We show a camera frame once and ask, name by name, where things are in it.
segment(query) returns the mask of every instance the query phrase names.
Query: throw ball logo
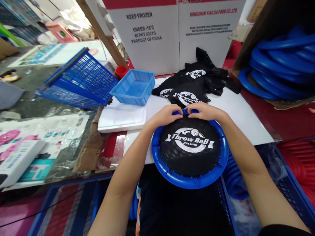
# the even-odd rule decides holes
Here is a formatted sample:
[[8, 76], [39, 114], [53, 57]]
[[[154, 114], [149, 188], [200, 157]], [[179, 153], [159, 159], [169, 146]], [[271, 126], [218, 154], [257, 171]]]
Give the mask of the throw ball logo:
[[166, 142], [175, 141], [175, 143], [184, 151], [197, 153], [203, 151], [206, 147], [213, 149], [214, 141], [206, 139], [197, 129], [180, 128], [174, 134], [168, 134]]
[[193, 79], [196, 79], [198, 77], [201, 77], [205, 75], [206, 72], [204, 70], [194, 70], [192, 72], [187, 72], [186, 75], [190, 75]]
[[164, 89], [160, 92], [160, 97], [169, 97], [169, 93], [170, 91], [172, 91], [173, 89], [172, 88], [167, 88], [167, 89]]
[[196, 98], [196, 95], [191, 92], [175, 93], [172, 97], [178, 97], [180, 102], [185, 106], [188, 106], [192, 103], [201, 102], [199, 99]]

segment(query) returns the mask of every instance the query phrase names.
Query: white table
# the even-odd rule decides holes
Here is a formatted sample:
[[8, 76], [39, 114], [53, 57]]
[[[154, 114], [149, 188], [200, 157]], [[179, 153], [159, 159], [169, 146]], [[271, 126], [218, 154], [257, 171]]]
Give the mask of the white table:
[[[167, 78], [156, 79], [155, 87], [158, 87], [166, 79]], [[224, 88], [221, 96], [214, 94], [207, 94], [207, 96], [211, 99], [211, 102], [208, 104], [226, 111], [253, 145], [271, 143], [274, 141], [240, 93], [236, 94], [230, 89]], [[167, 98], [151, 95], [147, 103], [148, 106], [146, 105], [146, 120], [149, 120], [167, 104], [171, 104]], [[140, 131], [141, 130], [138, 129], [127, 132], [124, 154]], [[154, 163], [154, 161], [150, 143], [145, 164], [151, 163]]]

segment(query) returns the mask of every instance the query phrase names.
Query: pink stool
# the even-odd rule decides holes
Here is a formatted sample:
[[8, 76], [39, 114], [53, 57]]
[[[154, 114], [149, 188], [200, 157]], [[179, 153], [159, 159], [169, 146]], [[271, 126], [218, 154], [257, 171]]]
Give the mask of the pink stool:
[[61, 43], [75, 43], [79, 40], [74, 37], [65, 27], [63, 27], [59, 22], [47, 22], [46, 27], [52, 32], [52, 34]]

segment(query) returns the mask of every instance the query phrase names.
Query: hand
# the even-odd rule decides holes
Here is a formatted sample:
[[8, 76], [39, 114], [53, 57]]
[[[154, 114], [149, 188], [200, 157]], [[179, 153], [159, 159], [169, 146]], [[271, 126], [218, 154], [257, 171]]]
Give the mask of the hand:
[[[188, 116], [189, 118], [198, 118], [207, 121], [209, 120], [220, 121], [221, 119], [228, 116], [228, 114], [225, 111], [208, 105], [204, 102], [189, 104], [188, 106], [186, 106], [185, 109], [187, 109], [188, 114], [190, 114]], [[191, 113], [192, 109], [198, 110], [199, 113]]]
[[[174, 111], [178, 111], [180, 115], [172, 115]], [[166, 105], [162, 108], [158, 113], [151, 117], [150, 120], [146, 123], [146, 125], [154, 127], [155, 129], [160, 126], [168, 125], [175, 120], [183, 118], [183, 111], [182, 109], [176, 105]]]

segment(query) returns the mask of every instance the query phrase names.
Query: wooden pole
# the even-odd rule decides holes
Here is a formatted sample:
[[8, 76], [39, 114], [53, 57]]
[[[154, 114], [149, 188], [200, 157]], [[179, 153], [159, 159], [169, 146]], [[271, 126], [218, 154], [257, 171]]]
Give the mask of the wooden pole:
[[89, 6], [86, 4], [85, 0], [76, 0], [78, 5], [81, 7], [82, 11], [85, 14], [85, 17], [89, 20], [92, 24], [92, 27], [98, 34], [98, 37], [104, 43], [105, 47], [113, 57], [114, 61], [116, 62], [117, 66], [126, 66], [125, 59], [121, 56], [115, 42], [111, 36], [106, 36], [102, 31], [102, 28], [99, 26], [99, 23], [95, 19], [92, 11], [90, 10]]

